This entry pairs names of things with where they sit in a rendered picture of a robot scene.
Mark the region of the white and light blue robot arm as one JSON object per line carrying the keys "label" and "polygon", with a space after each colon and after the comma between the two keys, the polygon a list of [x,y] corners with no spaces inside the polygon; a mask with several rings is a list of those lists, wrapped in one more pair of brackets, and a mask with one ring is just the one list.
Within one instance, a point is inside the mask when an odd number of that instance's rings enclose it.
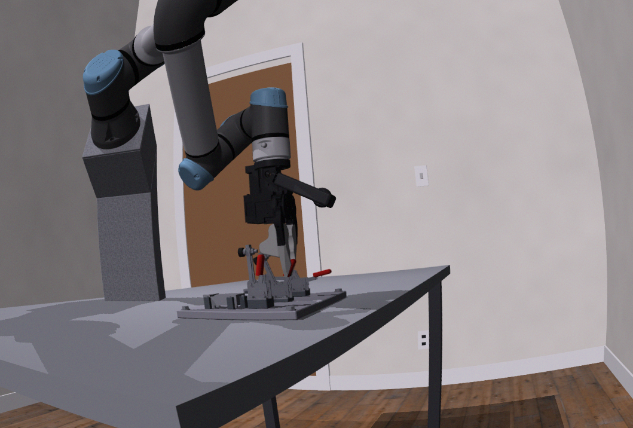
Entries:
{"label": "white and light blue robot arm", "polygon": [[[185,150],[178,172],[189,188],[205,188],[250,144],[253,162],[291,158],[286,92],[280,88],[255,90],[250,107],[216,129],[201,39],[206,18],[236,1],[158,0],[152,26],[121,49],[100,53],[88,63],[83,81],[95,146],[113,149],[135,136],[140,118],[129,90],[165,65]],[[336,200],[326,188],[281,173],[274,184],[318,207],[332,208]]]}

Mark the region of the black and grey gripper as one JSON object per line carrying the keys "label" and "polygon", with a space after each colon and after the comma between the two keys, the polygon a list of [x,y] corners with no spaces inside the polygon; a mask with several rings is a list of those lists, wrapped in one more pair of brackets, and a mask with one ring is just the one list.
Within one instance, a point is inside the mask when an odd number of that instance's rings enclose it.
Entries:
{"label": "black and grey gripper", "polygon": [[259,245],[259,251],[281,259],[284,277],[288,277],[292,265],[290,259],[296,259],[296,204],[293,193],[275,185],[274,181],[281,170],[289,168],[290,160],[281,158],[265,159],[245,166],[246,174],[249,174],[250,194],[243,196],[247,224],[272,224],[268,238]]}

